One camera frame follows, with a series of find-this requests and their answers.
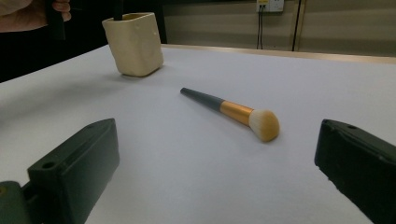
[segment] brush bristles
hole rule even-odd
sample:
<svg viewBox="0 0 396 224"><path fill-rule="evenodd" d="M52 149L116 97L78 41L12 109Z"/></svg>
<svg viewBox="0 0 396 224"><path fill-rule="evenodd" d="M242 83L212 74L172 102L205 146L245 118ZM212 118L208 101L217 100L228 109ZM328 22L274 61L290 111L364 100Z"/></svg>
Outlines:
<svg viewBox="0 0 396 224"><path fill-rule="evenodd" d="M253 110L248 118L248 124L264 142L269 142L279 135L279 121L270 110Z"/></svg>

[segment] beige cup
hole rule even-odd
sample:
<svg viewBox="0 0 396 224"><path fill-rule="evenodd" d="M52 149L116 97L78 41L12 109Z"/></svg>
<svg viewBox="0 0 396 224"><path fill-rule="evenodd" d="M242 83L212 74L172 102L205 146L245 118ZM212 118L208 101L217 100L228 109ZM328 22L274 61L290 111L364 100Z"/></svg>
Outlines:
<svg viewBox="0 0 396 224"><path fill-rule="evenodd" d="M163 65L163 52L154 13L131 13L122 21L102 21L119 72L144 77Z"/></svg>

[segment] tabletop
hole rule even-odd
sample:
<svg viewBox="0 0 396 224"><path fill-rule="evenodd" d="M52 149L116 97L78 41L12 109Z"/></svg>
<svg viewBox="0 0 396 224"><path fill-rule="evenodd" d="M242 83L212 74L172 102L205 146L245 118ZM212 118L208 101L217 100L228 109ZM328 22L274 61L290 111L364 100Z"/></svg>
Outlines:
<svg viewBox="0 0 396 224"><path fill-rule="evenodd" d="M396 145L394 60L251 52L163 46L139 78L104 46L0 83L0 180L27 183L35 161L114 118L120 166L87 223L371 223L314 157L323 119ZM183 87L272 110L279 137L261 142Z"/></svg>

